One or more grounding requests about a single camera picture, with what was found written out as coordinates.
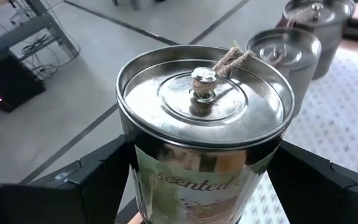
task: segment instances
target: metal lid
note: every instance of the metal lid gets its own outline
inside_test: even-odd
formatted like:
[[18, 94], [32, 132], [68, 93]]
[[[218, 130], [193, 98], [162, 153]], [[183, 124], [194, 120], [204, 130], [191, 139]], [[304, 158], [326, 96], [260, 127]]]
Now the metal lid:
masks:
[[[294, 96], [276, 69], [249, 57], [229, 78], [210, 69], [227, 49], [182, 45], [143, 54], [117, 78], [123, 113], [159, 138], [202, 147], [239, 147], [280, 134], [291, 121]], [[207, 96], [193, 80], [214, 83]]]
[[253, 51], [267, 63], [278, 60], [280, 66], [296, 70], [316, 63], [321, 44], [317, 37], [300, 29], [271, 29], [251, 38], [246, 50]]
[[284, 16], [309, 26], [323, 26], [345, 21], [355, 8], [352, 0], [290, 1], [284, 7]]

